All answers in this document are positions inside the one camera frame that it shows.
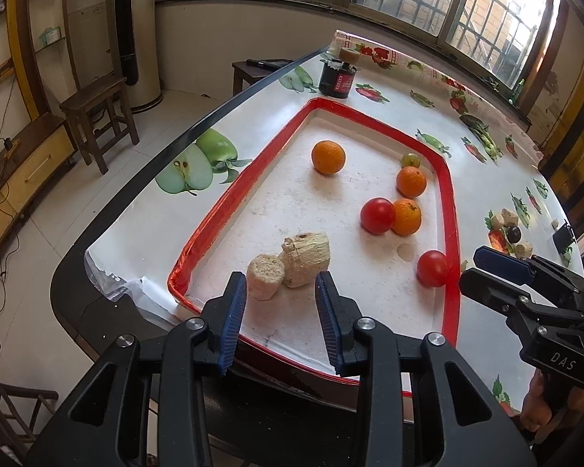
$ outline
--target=tray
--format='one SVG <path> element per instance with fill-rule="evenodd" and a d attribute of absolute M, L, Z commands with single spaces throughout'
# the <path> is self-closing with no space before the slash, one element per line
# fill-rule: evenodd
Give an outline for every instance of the tray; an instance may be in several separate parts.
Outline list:
<path fill-rule="evenodd" d="M 311 166 L 311 149 L 324 139 L 339 142 L 347 153 L 346 166 L 331 177 Z M 365 232 L 359 210 L 370 198 L 400 196 L 394 178 L 400 157 L 411 151 L 422 159 L 428 179 L 418 198 L 421 229 L 406 238 L 391 231 L 380 236 Z M 326 98 L 309 101 L 212 207 L 173 267 L 169 291 L 199 313 L 224 289 L 231 271 L 246 271 L 259 253 L 278 254 L 285 237 L 317 231 L 329 236 L 329 270 L 338 290 L 354 298 L 364 315 L 414 337 L 440 330 L 456 344 L 458 230 L 443 157 L 411 136 Z M 401 244 L 413 246 L 411 262 L 399 256 Z M 445 252 L 455 269 L 443 288 L 423 288 L 415 278 L 417 258 L 428 249 Z M 320 377 L 356 383 L 335 376 L 328 363 L 313 290 L 312 284 L 294 290 L 282 286 L 270 301 L 249 299 L 241 339 Z"/>

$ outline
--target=orange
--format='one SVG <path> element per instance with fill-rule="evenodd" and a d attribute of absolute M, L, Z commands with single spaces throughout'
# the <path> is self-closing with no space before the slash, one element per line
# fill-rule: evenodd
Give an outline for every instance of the orange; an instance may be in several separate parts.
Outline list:
<path fill-rule="evenodd" d="M 346 162 L 346 153 L 339 144 L 323 140 L 311 150 L 311 161 L 318 172 L 330 176 L 342 170 Z"/>
<path fill-rule="evenodd" d="M 418 197 L 426 189 L 426 177 L 420 169 L 403 167 L 396 176 L 396 189 L 405 197 Z"/>
<path fill-rule="evenodd" d="M 394 222 L 392 230 L 398 235 L 406 237 L 420 229 L 422 225 L 422 209 L 415 200 L 401 198 L 394 202 Z"/>

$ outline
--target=red tray rim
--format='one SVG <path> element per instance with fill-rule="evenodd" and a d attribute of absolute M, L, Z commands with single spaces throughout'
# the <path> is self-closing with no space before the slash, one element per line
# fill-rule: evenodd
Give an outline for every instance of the red tray rim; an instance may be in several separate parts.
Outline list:
<path fill-rule="evenodd" d="M 188 310 L 199 314 L 201 311 L 189 302 L 184 294 L 188 290 L 192 270 L 196 267 L 199 260 L 206 251 L 212 246 L 218 234 L 224 228 L 226 222 L 234 214 L 235 210 L 241 204 L 244 197 L 250 193 L 253 186 L 258 182 L 262 172 L 272 163 L 279 154 L 279 151 L 292 138 L 294 133 L 301 127 L 301 124 L 315 110 L 323 109 L 337 116 L 346 118 L 354 123 L 361 124 L 372 130 L 378 131 L 394 140 L 399 141 L 405 146 L 422 154 L 430 165 L 433 167 L 439 184 L 439 192 L 443 216 L 443 232 L 445 239 L 445 254 L 453 269 L 448 282 L 445 285 L 445 297 L 443 304 L 442 334 L 453 345 L 456 346 L 456 336 L 458 333 L 458 322 L 460 314 L 461 292 L 458 287 L 458 278 L 460 275 L 460 256 L 458 241 L 458 225 L 456 222 L 456 207 L 454 203 L 454 189 L 452 187 L 452 178 L 448 165 L 438 152 L 413 138 L 400 130 L 382 123 L 370 116 L 359 112 L 352 107 L 343 105 L 336 101 L 316 97 L 309 100 L 277 135 L 266 145 L 259 155 L 240 173 L 232 185 L 221 195 L 216 204 L 210 209 L 206 217 L 201 221 L 192 236 L 184 245 L 176 264 L 173 266 L 167 286 L 169 292 L 178 300 L 180 304 Z M 271 349 L 262 346 L 244 335 L 239 338 L 243 342 L 253 346 L 260 351 L 271 355 L 274 358 L 292 365 L 298 369 L 315 374 L 323 379 L 333 380 L 339 383 L 356 385 L 356 380 L 342 378 L 333 374 L 327 374 L 320 370 L 313 369 L 302 363 L 291 360 Z M 405 395 L 410 396 L 410 392 L 404 391 Z"/>

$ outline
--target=red tomato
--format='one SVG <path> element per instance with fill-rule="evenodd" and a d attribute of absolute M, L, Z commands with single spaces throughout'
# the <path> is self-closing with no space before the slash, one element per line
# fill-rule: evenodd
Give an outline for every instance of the red tomato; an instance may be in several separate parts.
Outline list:
<path fill-rule="evenodd" d="M 394 206 L 386 198 L 368 200 L 361 208 L 361 226 L 371 234 L 384 234 L 394 222 Z"/>
<path fill-rule="evenodd" d="M 417 261 L 417 278 L 430 288 L 439 288 L 448 282 L 450 265 L 448 259 L 440 251 L 426 251 Z"/>

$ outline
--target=fruit-patterned tablecloth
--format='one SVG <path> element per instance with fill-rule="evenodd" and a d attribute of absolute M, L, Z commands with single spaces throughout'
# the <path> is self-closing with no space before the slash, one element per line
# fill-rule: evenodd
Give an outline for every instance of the fruit-patterned tablecloth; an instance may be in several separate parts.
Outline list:
<path fill-rule="evenodd" d="M 337 32 L 329 53 L 342 46 L 362 54 L 354 88 L 343 103 L 415 136 L 446 160 L 462 260 L 471 265 L 474 250 L 483 244 L 512 251 L 504 232 L 490 224 L 494 213 L 509 209 L 519 214 L 522 238 L 536 254 L 584 274 L 577 247 L 573 258 L 571 251 L 561 257 L 555 249 L 552 220 L 562 224 L 565 214 L 537 170 L 540 152 L 514 121 L 406 54 Z M 189 315 L 167 289 L 185 242 L 250 159 L 308 100 L 322 96 L 317 85 L 328 57 L 309 59 L 219 120 L 89 247 L 85 260 L 91 280 L 109 299 L 128 290 L 151 321 L 167 327 Z M 548 303 L 536 293 L 533 298 Z M 521 345 L 502 316 L 461 297 L 456 347 L 507 412 L 521 408 L 534 369 L 519 359 Z"/>

